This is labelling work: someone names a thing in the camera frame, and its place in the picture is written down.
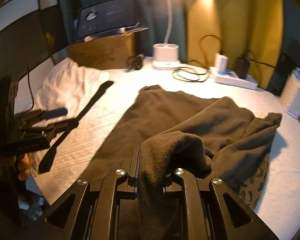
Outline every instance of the metal bolt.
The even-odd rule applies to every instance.
[[[177,168],[174,170],[174,173],[177,174],[177,175],[182,175],[185,173],[185,170],[182,169],[182,168]]]
[[[212,179],[212,183],[215,184],[215,185],[221,185],[222,184],[222,179],[214,178],[214,179]]]
[[[86,185],[88,183],[88,181],[85,178],[81,178],[81,179],[78,179],[77,183],[79,186],[83,186],[83,185]]]
[[[117,175],[124,175],[124,174],[126,174],[126,171],[125,170],[123,170],[123,169],[117,169],[116,171],[115,171],[115,174],[117,174]]]

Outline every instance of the lamp base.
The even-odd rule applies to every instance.
[[[180,60],[175,61],[175,62],[161,62],[161,61],[154,60],[152,62],[152,65],[155,69],[158,69],[158,70],[175,70],[175,69],[181,67],[181,62],[180,62]]]

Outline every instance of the dark green curtain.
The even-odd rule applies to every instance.
[[[69,43],[74,42],[74,20],[80,8],[88,7],[107,0],[60,0],[65,29]],[[136,0],[148,30],[137,33],[137,44],[140,53],[152,56],[152,45],[163,43],[168,25],[166,0]],[[180,60],[186,60],[186,20],[184,0],[172,0],[173,27],[169,43],[180,46]]]

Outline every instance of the white fabric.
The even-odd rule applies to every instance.
[[[274,95],[261,89],[254,91],[217,84],[212,79],[204,83],[180,82],[171,77],[171,71],[154,70],[148,59],[140,71],[126,73],[123,70],[108,70],[108,72],[110,80],[115,81],[115,84],[81,120],[78,129],[72,131],[58,147],[51,171],[35,178],[49,203],[54,202],[78,179],[104,139],[134,103],[138,91],[144,86],[158,84],[167,91],[182,90],[200,98],[228,96],[238,106],[250,109],[257,117],[264,117],[269,112],[282,113],[281,127],[277,131],[271,150],[268,179],[256,213],[280,240],[290,240],[294,236],[300,227],[300,124],[298,120],[284,112]],[[82,85],[79,81],[75,81],[75,77],[69,78],[72,78],[73,83],[62,84],[65,90],[76,90]],[[84,87],[87,91],[89,84],[85,84]],[[59,107],[64,98],[71,100],[68,93],[59,91],[55,99],[51,100],[49,96],[46,103],[51,108]],[[67,104],[67,107],[69,109],[71,106],[75,107],[73,105],[75,102],[78,104],[80,98]]]

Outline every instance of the white lamp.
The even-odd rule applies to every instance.
[[[164,43],[153,45],[152,62],[156,69],[174,70],[181,67],[179,60],[179,46],[176,44],[168,44],[169,37],[172,29],[172,2],[167,0],[168,4],[168,29],[164,39]]]

